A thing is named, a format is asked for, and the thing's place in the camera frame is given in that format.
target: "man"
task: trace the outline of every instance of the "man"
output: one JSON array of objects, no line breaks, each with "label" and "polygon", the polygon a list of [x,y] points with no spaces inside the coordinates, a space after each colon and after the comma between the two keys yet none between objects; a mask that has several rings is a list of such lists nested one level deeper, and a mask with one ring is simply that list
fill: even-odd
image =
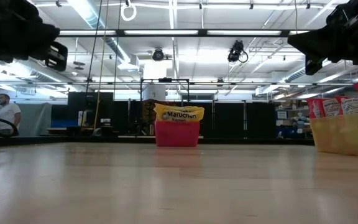
[{"label": "man", "polygon": [[[22,119],[21,110],[16,104],[9,103],[10,100],[9,95],[0,94],[0,118],[13,123],[19,128],[19,123]],[[12,134],[13,129],[10,125],[0,122],[0,133]]]}]

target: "pink bin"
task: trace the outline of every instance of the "pink bin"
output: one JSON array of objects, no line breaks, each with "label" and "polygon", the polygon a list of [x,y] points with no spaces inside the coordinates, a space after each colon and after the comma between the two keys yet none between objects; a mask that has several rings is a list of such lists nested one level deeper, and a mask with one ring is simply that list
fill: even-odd
[{"label": "pink bin", "polygon": [[196,147],[200,122],[155,122],[155,142],[157,146]]}]

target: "metal frame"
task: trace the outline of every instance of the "metal frame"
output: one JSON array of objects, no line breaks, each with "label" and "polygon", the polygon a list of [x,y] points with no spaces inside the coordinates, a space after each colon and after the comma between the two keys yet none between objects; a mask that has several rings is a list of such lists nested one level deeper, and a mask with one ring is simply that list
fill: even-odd
[{"label": "metal frame", "polygon": [[[59,37],[105,37],[104,31],[106,31],[106,37],[288,37],[295,33],[295,30],[289,29],[106,29],[97,32],[95,29],[62,29]],[[127,31],[139,32],[140,34],[127,34]],[[227,34],[212,34],[208,33],[209,31],[223,31]],[[271,31],[279,32],[279,34],[269,34]],[[164,32],[176,32],[176,34],[164,34]],[[249,32],[250,34],[241,34],[241,32]]]},{"label": "metal frame", "polygon": [[[154,80],[158,81],[158,79],[143,79],[141,82],[101,82],[101,85],[140,85],[140,89],[142,89],[142,84],[144,81]],[[189,79],[177,79],[181,81],[186,81],[188,84],[188,88],[192,85],[205,85],[205,86],[216,86],[216,85],[239,85],[239,86],[257,86],[257,85],[290,85],[290,86],[353,86],[353,83],[277,83],[277,82],[190,82]],[[0,82],[0,85],[84,85],[85,82]],[[180,82],[153,82],[156,85],[182,85]],[[99,85],[99,83],[89,83],[89,85]]]}]

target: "black curtain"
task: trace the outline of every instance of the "black curtain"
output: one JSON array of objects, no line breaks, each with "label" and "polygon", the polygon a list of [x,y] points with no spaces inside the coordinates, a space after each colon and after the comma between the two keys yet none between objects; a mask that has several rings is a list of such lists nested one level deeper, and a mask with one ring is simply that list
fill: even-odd
[{"label": "black curtain", "polygon": [[244,103],[215,103],[214,137],[244,137]]},{"label": "black curtain", "polygon": [[128,132],[128,101],[115,101],[112,114],[112,126],[120,134]]},{"label": "black curtain", "polygon": [[247,103],[247,137],[274,139],[276,135],[275,106],[272,103]]}]

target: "black panel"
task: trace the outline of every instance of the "black panel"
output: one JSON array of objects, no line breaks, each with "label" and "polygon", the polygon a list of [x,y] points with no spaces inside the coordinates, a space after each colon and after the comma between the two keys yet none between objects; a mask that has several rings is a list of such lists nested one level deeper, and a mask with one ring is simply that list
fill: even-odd
[{"label": "black panel", "polygon": [[215,103],[214,132],[216,138],[244,137],[244,104]]},{"label": "black panel", "polygon": [[70,109],[67,105],[52,105],[51,120],[69,120]]},{"label": "black panel", "polygon": [[212,132],[212,102],[210,103],[183,102],[183,106],[199,106],[204,108],[204,118],[200,121],[200,135],[210,136]]},{"label": "black panel", "polygon": [[115,101],[112,114],[112,126],[120,134],[128,132],[128,101]]},{"label": "black panel", "polygon": [[247,137],[274,139],[276,134],[275,107],[272,103],[247,103]]}]

